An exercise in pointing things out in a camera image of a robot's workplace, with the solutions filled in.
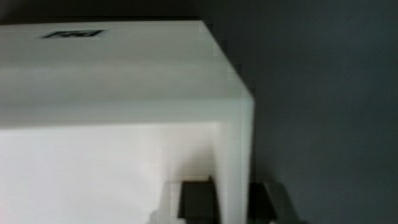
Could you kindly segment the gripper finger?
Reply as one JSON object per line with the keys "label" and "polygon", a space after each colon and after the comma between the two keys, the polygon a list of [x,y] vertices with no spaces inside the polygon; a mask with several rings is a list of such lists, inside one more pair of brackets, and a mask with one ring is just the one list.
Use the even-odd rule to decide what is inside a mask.
{"label": "gripper finger", "polygon": [[148,224],[221,224],[213,178],[171,185]]}

